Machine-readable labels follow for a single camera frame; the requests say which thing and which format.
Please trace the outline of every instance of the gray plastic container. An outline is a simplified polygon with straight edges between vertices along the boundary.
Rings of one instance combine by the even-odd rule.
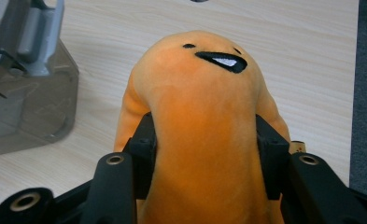
[[[0,23],[0,154],[40,147],[72,129],[78,67],[59,38],[64,1],[11,0]]]

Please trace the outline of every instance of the black eye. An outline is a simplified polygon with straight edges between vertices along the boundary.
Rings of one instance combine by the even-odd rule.
[[[235,49],[235,51],[238,52],[239,54],[242,54],[241,51],[239,51],[238,49],[236,48],[233,48],[233,49]]]
[[[185,49],[193,49],[193,48],[195,48],[195,45],[185,44],[185,45],[183,45],[183,48],[185,48]]]

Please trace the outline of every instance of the wood grain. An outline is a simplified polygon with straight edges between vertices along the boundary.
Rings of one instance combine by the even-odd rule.
[[[189,30],[224,35],[251,53],[291,139],[304,141],[348,184],[358,4],[66,1],[61,39],[80,70],[76,124],[56,144],[0,155],[0,202],[32,187],[57,196],[91,179],[97,161],[112,151],[135,62],[165,35]]]

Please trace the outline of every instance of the black metal bracket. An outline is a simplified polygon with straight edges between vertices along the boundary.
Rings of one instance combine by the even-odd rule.
[[[359,200],[323,159],[308,153],[290,155],[285,139],[260,116],[256,122],[266,192],[270,200],[283,195],[285,223],[367,224],[367,200]],[[156,146],[148,113],[123,152],[99,160],[93,180],[57,198],[49,189],[20,191],[0,204],[0,223],[136,223],[135,199],[148,195]]]

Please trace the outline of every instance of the plush toy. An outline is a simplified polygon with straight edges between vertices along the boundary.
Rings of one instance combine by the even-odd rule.
[[[289,132],[246,51],[203,31],[165,37],[131,73],[115,151],[149,111],[157,159],[139,223],[283,222],[265,193],[255,115]]]

